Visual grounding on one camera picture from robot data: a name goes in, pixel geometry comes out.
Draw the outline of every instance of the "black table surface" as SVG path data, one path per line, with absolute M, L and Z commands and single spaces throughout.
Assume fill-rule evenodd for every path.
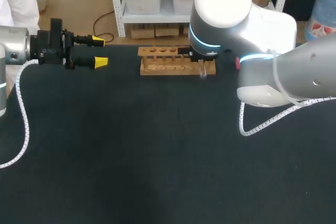
M 96 71 L 30 66 L 21 80 L 25 155 L 0 170 L 0 223 L 335 223 L 334 102 L 251 137 L 238 131 L 237 70 L 142 77 L 136 46 Z M 0 163 L 21 149 L 16 93 L 0 119 Z M 246 109 L 247 129 L 284 108 Z

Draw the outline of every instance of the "wooden test tube rack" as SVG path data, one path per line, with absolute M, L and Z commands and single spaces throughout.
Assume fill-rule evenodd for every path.
M 142 76 L 185 76 L 216 74 L 216 62 L 191 62 L 189 57 L 178 53 L 179 47 L 139 47 L 142 57 L 140 75 Z

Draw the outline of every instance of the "white lab coat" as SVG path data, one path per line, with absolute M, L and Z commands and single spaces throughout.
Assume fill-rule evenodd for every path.
M 0 0 L 0 25 L 26 27 L 32 35 L 37 34 L 39 12 L 36 0 Z M 15 82 L 20 66 L 6 66 L 7 91 Z

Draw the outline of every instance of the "blue water bottle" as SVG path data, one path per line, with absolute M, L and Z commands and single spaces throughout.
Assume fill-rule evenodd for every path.
M 305 30 L 307 41 L 336 33 L 336 0 L 316 0 Z

